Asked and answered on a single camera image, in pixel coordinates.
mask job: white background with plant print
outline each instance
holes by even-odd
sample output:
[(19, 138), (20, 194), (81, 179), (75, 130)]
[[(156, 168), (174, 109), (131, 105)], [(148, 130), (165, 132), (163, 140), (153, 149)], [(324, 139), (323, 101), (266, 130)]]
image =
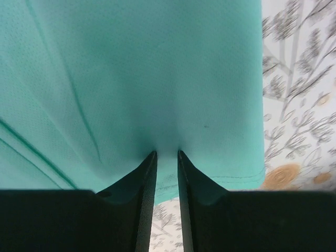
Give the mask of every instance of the white background with plant print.
[[(336, 0), (262, 0), (266, 190), (336, 188)], [(183, 251), (178, 198), (150, 251)]]

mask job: botanical print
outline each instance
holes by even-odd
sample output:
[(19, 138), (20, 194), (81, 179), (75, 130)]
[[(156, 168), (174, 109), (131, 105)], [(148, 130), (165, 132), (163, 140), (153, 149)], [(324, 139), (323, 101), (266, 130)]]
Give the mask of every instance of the botanical print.
[[(336, 0), (262, 0), (266, 178), (336, 189)], [(150, 251), (181, 252), (179, 199), (154, 208)]]

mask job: teal fabric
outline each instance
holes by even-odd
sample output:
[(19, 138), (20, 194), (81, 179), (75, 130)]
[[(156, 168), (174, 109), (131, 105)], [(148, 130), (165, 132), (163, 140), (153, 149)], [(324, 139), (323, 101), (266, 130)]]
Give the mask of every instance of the teal fabric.
[(260, 0), (2, 0), (0, 187), (99, 191), (177, 151), (230, 189), (264, 179)]

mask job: turquoise cloth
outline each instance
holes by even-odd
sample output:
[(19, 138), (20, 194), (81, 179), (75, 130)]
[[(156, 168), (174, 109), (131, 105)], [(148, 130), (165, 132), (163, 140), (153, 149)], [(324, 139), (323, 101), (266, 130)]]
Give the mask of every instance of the turquoise cloth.
[(264, 179), (260, 0), (2, 0), (0, 187), (99, 191), (177, 151), (220, 185)]

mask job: floral tablecloth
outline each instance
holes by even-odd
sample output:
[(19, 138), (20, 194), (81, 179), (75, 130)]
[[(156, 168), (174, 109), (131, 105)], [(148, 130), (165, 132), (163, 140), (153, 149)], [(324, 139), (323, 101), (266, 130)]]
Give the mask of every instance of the floral tablecloth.
[[(333, 190), (336, 0), (262, 3), (267, 174), (261, 189)], [(154, 207), (150, 251), (183, 251), (178, 200)]]

